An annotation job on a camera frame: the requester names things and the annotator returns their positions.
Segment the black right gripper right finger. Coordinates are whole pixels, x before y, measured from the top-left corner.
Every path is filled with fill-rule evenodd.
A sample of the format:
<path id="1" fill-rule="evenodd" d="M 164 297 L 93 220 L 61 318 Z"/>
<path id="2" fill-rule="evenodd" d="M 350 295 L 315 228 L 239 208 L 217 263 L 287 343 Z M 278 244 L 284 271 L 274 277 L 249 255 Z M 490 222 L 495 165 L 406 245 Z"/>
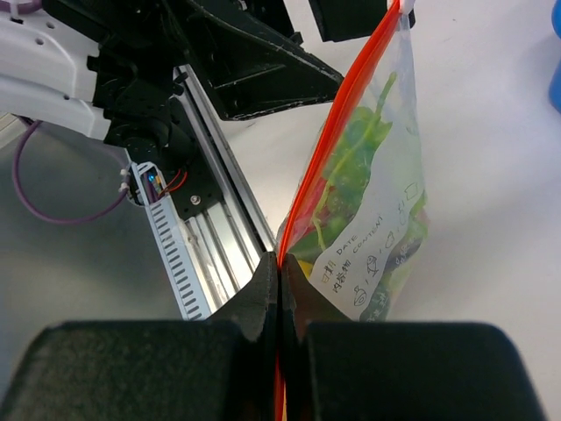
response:
<path id="1" fill-rule="evenodd" d="M 355 322 L 280 270 L 289 420 L 543 420 L 510 338 L 493 325 Z"/>

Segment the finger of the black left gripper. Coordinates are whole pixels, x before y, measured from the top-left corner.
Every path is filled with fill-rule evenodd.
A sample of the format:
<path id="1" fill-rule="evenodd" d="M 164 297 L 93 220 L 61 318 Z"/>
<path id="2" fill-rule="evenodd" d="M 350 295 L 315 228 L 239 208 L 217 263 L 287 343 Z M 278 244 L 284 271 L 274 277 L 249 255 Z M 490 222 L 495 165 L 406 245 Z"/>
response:
<path id="1" fill-rule="evenodd" d="M 401 21 L 415 25 L 413 1 L 311 0 L 310 8 L 323 42 L 392 38 Z"/>
<path id="2" fill-rule="evenodd" d="M 222 120 L 335 98 L 343 76 L 307 53 L 282 1 L 166 1 L 164 28 Z"/>

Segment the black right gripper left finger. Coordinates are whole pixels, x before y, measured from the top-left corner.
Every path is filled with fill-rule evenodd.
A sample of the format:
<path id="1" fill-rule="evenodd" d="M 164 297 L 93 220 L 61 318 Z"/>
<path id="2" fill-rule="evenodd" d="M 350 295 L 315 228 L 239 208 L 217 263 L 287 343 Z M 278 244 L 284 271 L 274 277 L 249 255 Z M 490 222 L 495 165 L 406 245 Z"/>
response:
<path id="1" fill-rule="evenodd" d="M 4 420 L 277 420 L 278 271 L 252 279 L 203 321 L 52 325 L 27 348 Z"/>

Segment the green fake leafy vegetable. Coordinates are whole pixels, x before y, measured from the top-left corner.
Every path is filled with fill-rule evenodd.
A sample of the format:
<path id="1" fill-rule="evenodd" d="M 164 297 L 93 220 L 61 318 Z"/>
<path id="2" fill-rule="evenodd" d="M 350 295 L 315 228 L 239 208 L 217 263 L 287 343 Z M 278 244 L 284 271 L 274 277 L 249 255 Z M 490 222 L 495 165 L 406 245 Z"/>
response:
<path id="1" fill-rule="evenodd" d="M 427 235 L 426 192 L 412 72 L 373 78 L 316 176 L 285 238 L 297 260 L 315 264 L 324 252 L 363 254 L 378 271 L 399 247 L 420 248 Z M 317 218 L 315 230 L 305 232 L 303 208 L 321 178 L 347 201 L 348 225 L 340 233 L 322 229 Z"/>

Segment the clear zip top bag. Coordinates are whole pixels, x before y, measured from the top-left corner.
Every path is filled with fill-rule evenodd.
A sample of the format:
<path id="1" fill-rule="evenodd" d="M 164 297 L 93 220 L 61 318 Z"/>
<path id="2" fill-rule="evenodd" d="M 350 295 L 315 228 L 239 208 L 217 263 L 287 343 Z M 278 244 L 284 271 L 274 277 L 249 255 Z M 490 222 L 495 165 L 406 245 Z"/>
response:
<path id="1" fill-rule="evenodd" d="M 285 221 L 277 261 L 350 319 L 384 320 L 427 234 L 410 1 L 352 63 Z"/>

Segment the yellow fake bell pepper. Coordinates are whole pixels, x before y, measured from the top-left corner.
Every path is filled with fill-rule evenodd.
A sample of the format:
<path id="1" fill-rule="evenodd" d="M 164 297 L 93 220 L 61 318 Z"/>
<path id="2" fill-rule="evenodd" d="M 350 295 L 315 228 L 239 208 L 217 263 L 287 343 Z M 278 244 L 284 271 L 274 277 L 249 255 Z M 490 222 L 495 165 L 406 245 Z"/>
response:
<path id="1" fill-rule="evenodd" d="M 310 276 L 311 276 L 311 274 L 312 274 L 312 270 L 313 270 L 314 264 L 313 264 L 313 263 L 309 263 L 309 262 L 304 261 L 304 260 L 298 260 L 297 263 L 298 263 L 300 269 L 302 270 L 304 276 L 305 276 L 307 279 L 309 279 Z"/>

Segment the red fake chili pepper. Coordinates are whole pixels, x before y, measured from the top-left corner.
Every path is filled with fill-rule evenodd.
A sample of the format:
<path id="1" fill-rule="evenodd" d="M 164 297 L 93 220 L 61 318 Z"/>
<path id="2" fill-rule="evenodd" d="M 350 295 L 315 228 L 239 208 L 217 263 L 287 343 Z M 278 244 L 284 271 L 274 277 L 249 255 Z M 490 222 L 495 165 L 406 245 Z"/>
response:
<path id="1" fill-rule="evenodd" d="M 305 232 L 315 230 L 312 219 L 317 218 L 322 229 L 340 233 L 348 225 L 347 208 L 347 201 L 339 189 L 335 186 L 327 187 L 327 181 L 321 178 L 311 190 L 303 208 Z"/>

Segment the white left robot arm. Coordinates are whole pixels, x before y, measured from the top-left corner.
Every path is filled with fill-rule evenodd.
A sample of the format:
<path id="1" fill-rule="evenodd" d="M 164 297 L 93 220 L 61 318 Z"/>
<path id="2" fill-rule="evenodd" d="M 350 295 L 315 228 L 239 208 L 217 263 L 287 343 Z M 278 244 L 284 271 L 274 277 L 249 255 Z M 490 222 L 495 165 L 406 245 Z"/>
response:
<path id="1" fill-rule="evenodd" d="M 332 101 L 342 75 L 302 48 L 282 1 L 4 1 L 1 109 L 177 169 L 195 154 L 188 66 L 224 121 Z"/>

